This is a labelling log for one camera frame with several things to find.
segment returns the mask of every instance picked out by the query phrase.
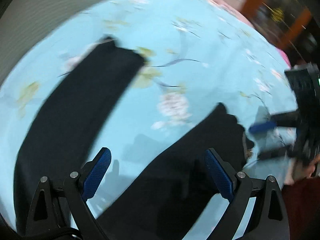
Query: floral pattern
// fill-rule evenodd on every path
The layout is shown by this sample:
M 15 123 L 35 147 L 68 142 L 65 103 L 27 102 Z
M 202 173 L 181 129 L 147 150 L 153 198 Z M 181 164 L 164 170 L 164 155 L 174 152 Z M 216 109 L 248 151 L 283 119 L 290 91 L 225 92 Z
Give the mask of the floral pattern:
M 165 125 L 183 125 L 188 123 L 191 114 L 188 112 L 189 102 L 180 92 L 168 92 L 160 96 L 158 110 L 163 116 L 169 117 L 169 121 L 155 122 L 151 128 L 159 129 Z
M 155 77 L 161 77 L 162 73 L 154 67 L 145 66 L 143 67 L 135 81 L 133 82 L 134 88 L 147 88 L 152 85 L 153 79 Z
M 40 84 L 39 82 L 32 82 L 31 84 L 23 87 L 20 90 L 19 99 L 17 103 L 19 105 L 19 115 L 20 117 L 24 117 L 26 114 L 25 107 L 27 103 L 34 97 L 34 95 L 39 90 Z
M 277 71 L 275 71 L 273 68 L 271 69 L 271 73 L 272 73 L 272 75 L 274 75 L 277 78 L 277 80 L 283 79 L 282 75 L 280 73 L 278 73 Z
M 80 56 L 71 57 L 66 61 L 66 64 L 64 66 L 64 70 L 66 72 L 72 71 L 80 62 L 82 61 L 82 58 Z
M 179 31 L 188 32 L 193 34 L 194 36 L 200 38 L 195 32 L 196 27 L 200 27 L 199 23 L 194 20 L 187 20 L 181 17 L 176 17 L 175 21 L 172 21 L 172 25 Z
M 259 78 L 255 78 L 254 81 L 257 83 L 258 88 L 262 92 L 270 94 L 271 85 L 261 81 Z

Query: bed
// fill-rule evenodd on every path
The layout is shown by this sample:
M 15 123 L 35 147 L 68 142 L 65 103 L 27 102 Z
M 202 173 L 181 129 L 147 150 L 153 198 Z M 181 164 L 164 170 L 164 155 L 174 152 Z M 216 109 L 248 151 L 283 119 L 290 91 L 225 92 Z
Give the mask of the bed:
M 0 89 L 0 174 L 5 178 L 0 183 L 0 211 L 13 228 L 14 166 L 28 128 L 54 88 L 107 34 L 147 61 L 106 120 L 88 158 L 101 147 L 112 151 L 102 190 L 88 201 L 95 217 L 218 102 L 246 129 L 267 114 L 297 108 L 283 74 L 288 65 L 276 48 L 210 0 L 100 2 L 36 44 Z M 261 179 L 273 175 L 283 185 L 289 160 L 260 163 L 256 156 L 261 149 L 294 139 L 293 129 L 254 138 L 256 147 L 244 171 Z M 108 178 L 113 183 L 105 183 Z M 242 236 L 253 204 L 251 199 L 235 239 Z M 227 206 L 227 200 L 214 195 L 184 239 L 206 239 Z

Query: black cloth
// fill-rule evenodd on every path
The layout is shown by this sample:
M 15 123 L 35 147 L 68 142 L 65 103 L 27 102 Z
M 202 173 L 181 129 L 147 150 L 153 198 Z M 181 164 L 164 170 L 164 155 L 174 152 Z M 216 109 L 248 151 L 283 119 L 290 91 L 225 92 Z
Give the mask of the black cloth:
M 219 104 L 200 124 L 156 157 L 97 219 L 111 239 L 181 240 L 217 193 L 204 153 L 213 147 L 236 171 L 246 159 L 244 128 Z M 246 139 L 248 148 L 254 143 Z
M 39 179 L 62 179 L 81 168 L 105 119 L 143 64 L 140 55 L 106 38 L 43 104 L 22 143 L 14 171 L 19 234 L 25 235 Z M 66 204 L 64 212 L 68 214 Z

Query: blue gripper pad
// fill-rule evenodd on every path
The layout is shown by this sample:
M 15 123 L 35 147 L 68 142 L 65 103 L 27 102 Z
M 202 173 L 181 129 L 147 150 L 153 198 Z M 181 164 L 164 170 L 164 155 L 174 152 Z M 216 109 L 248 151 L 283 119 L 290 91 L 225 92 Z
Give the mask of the blue gripper pad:
M 251 134 L 263 133 L 263 132 L 267 132 L 269 130 L 272 130 L 276 127 L 277 127 L 277 124 L 272 121 L 268 121 L 265 123 L 257 123 L 257 124 L 250 126 L 249 132 Z
M 87 201 L 96 193 L 103 176 L 111 163 L 111 152 L 108 148 L 103 148 L 104 152 L 96 162 L 89 175 L 83 182 L 82 199 Z
M 210 150 L 206 151 L 204 160 L 207 170 L 215 182 L 221 196 L 231 202 L 234 197 L 231 179 Z

